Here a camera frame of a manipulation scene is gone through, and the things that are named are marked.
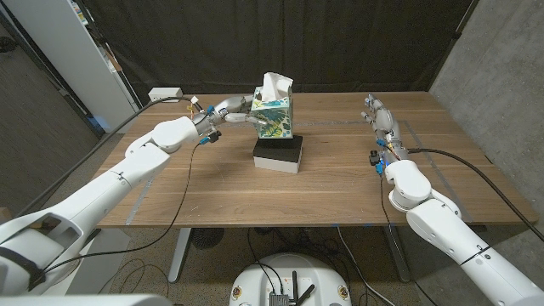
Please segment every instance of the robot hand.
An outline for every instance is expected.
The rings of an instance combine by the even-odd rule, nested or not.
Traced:
[[[383,105],[382,101],[376,99],[372,93],[369,93],[368,98],[365,99],[365,105],[374,114],[374,117],[364,111],[360,114],[376,133],[377,144],[386,149],[379,152],[380,156],[377,151],[371,152],[371,165],[376,166],[378,162],[384,162],[387,166],[393,162],[408,159],[408,151],[402,146],[399,123],[394,119],[391,111]]]

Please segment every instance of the black curtain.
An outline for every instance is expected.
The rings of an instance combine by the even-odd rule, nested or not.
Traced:
[[[471,0],[85,0],[142,101],[153,87],[425,90]]]

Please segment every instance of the table leg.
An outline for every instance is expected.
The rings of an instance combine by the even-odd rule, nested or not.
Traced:
[[[184,266],[185,256],[189,251],[190,236],[193,229],[183,228],[179,229],[178,243],[176,249],[173,252],[172,264],[170,265],[170,272],[168,273],[168,281],[173,284],[178,282],[181,269]]]
[[[388,238],[389,249],[391,250],[391,255],[393,255],[395,266],[397,267],[399,280],[404,283],[410,282],[410,271],[408,270],[408,265],[405,261],[405,254],[402,251],[402,246],[400,245],[397,229],[390,224],[389,226],[384,226],[383,231],[385,232],[385,236]]]

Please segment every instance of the connector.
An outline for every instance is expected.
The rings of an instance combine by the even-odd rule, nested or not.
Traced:
[[[193,96],[193,98],[190,99],[190,103],[192,103],[195,106],[197,111],[199,112],[203,111],[202,106],[198,104],[198,98],[196,96]]]
[[[376,165],[376,172],[380,175],[383,174],[383,166],[382,166],[382,163],[380,162],[379,164]]]
[[[382,161],[380,156],[377,154],[376,150],[371,151],[371,154],[370,154],[370,156],[368,156],[368,159],[369,159],[369,161],[371,163],[371,166],[376,166],[377,164],[379,164]]]
[[[209,134],[207,137],[210,139],[211,143],[214,143],[219,140],[219,136],[221,136],[221,132],[215,131],[211,134]]]

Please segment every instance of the gray tape line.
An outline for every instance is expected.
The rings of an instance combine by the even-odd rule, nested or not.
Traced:
[[[406,125],[406,128],[408,128],[408,131],[410,131],[410,134],[414,138],[414,140],[416,141],[417,146],[420,147],[420,148],[424,148],[422,141],[419,139],[419,137],[417,137],[416,131],[414,131],[414,129],[411,128],[410,123],[408,123],[407,121],[403,121],[403,123]],[[448,192],[450,192],[450,195],[453,198],[452,200],[459,207],[459,210],[461,211],[461,214],[464,217],[464,219],[467,220],[468,222],[473,222],[473,218],[470,216],[470,214],[468,213],[465,206],[462,205],[462,202],[461,202],[461,200],[459,200],[459,197],[457,196],[457,193],[453,190],[453,188],[451,188],[451,185],[450,185],[450,183],[448,183],[448,180],[445,179],[444,174],[442,174],[439,167],[436,166],[436,163],[434,163],[433,158],[431,157],[431,155],[428,154],[428,152],[423,152],[423,154],[425,155],[425,157],[427,157],[428,163],[431,164],[431,167],[434,169],[436,174],[439,176],[440,180],[442,181],[442,184],[444,184],[445,188],[448,190]]]
[[[150,178],[150,180],[145,183],[144,189],[142,192],[140,192],[138,200],[134,203],[132,211],[128,214],[127,222],[125,222],[125,225],[130,225],[131,222],[133,222],[134,216],[136,215],[136,212],[138,211],[139,206],[144,201],[145,195],[147,195],[147,191],[149,191],[151,187],[151,183],[153,183],[154,178]]]

